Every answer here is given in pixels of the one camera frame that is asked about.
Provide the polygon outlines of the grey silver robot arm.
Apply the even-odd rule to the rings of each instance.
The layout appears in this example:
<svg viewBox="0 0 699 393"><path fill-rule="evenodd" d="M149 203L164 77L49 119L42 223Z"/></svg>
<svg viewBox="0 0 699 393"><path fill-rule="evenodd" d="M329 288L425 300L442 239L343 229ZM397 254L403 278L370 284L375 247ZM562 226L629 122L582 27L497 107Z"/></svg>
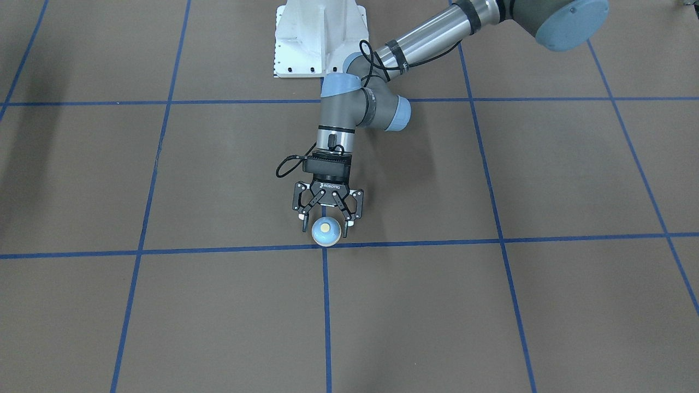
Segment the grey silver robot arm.
<svg viewBox="0 0 699 393"><path fill-rule="evenodd" d="M563 52L589 40L609 14L608 1L452 1L448 8L377 50L360 40L342 72L327 75L320 96L316 142L287 161L312 175L294 186L292 209L320 246L348 234L363 216L364 191L349 185L359 128L399 132L409 123L408 99L389 82L449 54L487 25L512 20L547 50Z"/></svg>

